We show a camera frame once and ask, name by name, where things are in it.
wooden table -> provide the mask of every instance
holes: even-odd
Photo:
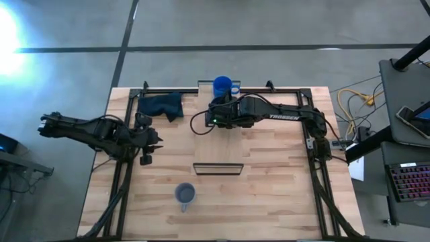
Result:
[[[329,89],[310,88],[315,106],[337,129]],[[129,91],[114,88],[106,113],[124,118]],[[273,103],[297,104],[292,94],[264,96]],[[207,109],[211,99],[210,89],[200,86],[199,94],[183,95],[184,118],[172,123],[165,116],[153,118],[152,127],[164,140],[164,147],[155,151],[152,165],[140,166],[138,158],[134,162],[123,239],[320,239],[301,124],[264,120],[250,129],[216,128],[207,136],[196,136],[189,121]],[[202,118],[193,122],[200,132],[206,129]],[[329,131],[327,138],[335,137]],[[343,157],[340,151],[333,154]],[[99,153],[94,165],[107,159]],[[195,175],[193,162],[214,161],[245,166],[240,176]],[[85,234],[108,205],[114,163],[93,172],[78,235]],[[327,165],[335,204],[355,230],[364,234],[347,165],[336,159]],[[197,190],[197,199],[186,213],[181,212],[173,195],[181,182],[190,182]],[[327,207],[325,214],[332,231]],[[116,220],[114,215],[113,233]]]

yellow cable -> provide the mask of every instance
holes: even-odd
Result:
[[[349,119],[349,126],[347,129],[347,134],[351,134],[355,128],[354,122],[353,122],[353,117],[352,114],[350,114],[349,112],[347,112],[347,110],[345,110],[345,108],[343,107],[342,103],[341,103],[341,94],[344,91],[350,91],[351,93],[357,94],[358,96],[360,96],[362,99],[364,99],[364,104],[368,105],[368,106],[373,106],[375,104],[375,98],[377,98],[379,95],[381,95],[384,91],[379,92],[378,94],[375,94],[375,96],[372,95],[365,95],[362,94],[356,90],[352,90],[352,89],[341,89],[340,91],[337,92],[337,102],[339,104],[339,107],[341,108],[341,110],[343,111],[343,113],[346,115],[346,117]]]
[[[341,108],[341,110],[343,111],[343,113],[349,119],[349,126],[348,126],[348,129],[347,129],[347,134],[351,134],[352,133],[352,129],[354,129],[355,127],[354,127],[354,123],[351,121],[351,120],[353,120],[353,118],[351,117],[351,114],[349,112],[347,112],[347,110],[345,110],[345,108],[343,107],[342,102],[341,102],[341,94],[344,91],[350,91],[351,93],[357,94],[358,96],[360,96],[364,100],[367,100],[370,97],[368,95],[364,95],[362,93],[359,93],[356,90],[352,90],[352,89],[348,89],[348,88],[342,89],[342,90],[340,90],[340,91],[337,92],[337,103],[339,104],[339,107]]]

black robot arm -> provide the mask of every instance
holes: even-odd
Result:
[[[219,128],[250,128],[263,119],[303,122],[309,135],[314,138],[314,158],[331,159],[330,143],[325,138],[327,127],[322,112],[311,106],[272,104],[266,99],[225,95],[214,99],[206,113],[206,126]]]
[[[38,131],[40,135],[50,138],[71,138],[90,146],[94,150],[105,151],[112,159],[126,158],[131,149],[142,149],[143,154],[159,148],[151,146],[161,139],[157,132],[150,128],[149,117],[141,120],[141,127],[129,129],[115,116],[105,115],[92,120],[81,120],[62,116],[59,112],[43,115]]]

blue mug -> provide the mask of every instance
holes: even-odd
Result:
[[[232,94],[238,94],[241,87],[239,85],[233,85],[233,82],[230,78],[220,76],[215,78],[212,89],[214,90],[214,97],[222,97],[228,90],[232,90]]]
[[[175,198],[181,204],[181,211],[185,212],[188,205],[196,199],[196,189],[190,183],[181,183],[175,189]]]

rgb keyboard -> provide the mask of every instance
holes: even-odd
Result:
[[[388,166],[398,202],[430,199],[430,162]]]

